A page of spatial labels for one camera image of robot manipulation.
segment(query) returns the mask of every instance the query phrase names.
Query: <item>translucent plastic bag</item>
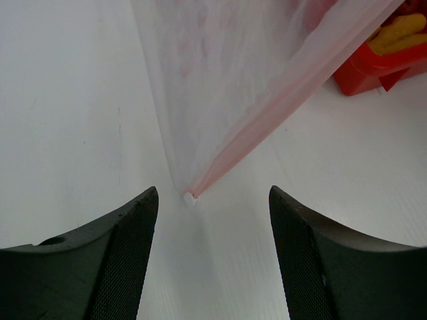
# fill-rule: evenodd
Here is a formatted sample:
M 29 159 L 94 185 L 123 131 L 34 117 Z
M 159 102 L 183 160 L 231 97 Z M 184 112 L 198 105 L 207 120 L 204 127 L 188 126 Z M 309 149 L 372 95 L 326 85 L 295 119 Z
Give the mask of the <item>translucent plastic bag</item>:
M 133 0 L 169 169 L 198 197 L 402 0 Z

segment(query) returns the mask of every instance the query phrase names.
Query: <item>white surface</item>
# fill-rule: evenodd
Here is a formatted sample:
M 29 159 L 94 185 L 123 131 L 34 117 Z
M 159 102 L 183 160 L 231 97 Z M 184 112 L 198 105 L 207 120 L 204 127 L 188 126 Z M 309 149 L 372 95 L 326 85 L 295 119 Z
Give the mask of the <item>white surface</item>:
M 276 184 L 359 230 L 427 245 L 427 77 L 320 89 L 193 208 L 173 189 L 128 0 L 0 0 L 0 247 L 76 228 L 151 185 L 138 319 L 287 319 Z

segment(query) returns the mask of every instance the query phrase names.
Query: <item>red object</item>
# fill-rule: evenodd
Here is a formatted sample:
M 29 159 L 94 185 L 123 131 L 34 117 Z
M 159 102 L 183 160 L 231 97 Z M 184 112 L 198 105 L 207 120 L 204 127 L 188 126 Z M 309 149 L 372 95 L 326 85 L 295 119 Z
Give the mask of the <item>red object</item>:
M 405 0 L 396 10 L 397 15 L 410 15 L 420 10 L 421 0 Z
M 389 55 L 377 55 L 364 43 L 334 73 L 345 95 L 383 87 L 390 90 L 399 80 L 427 72 L 427 43 Z

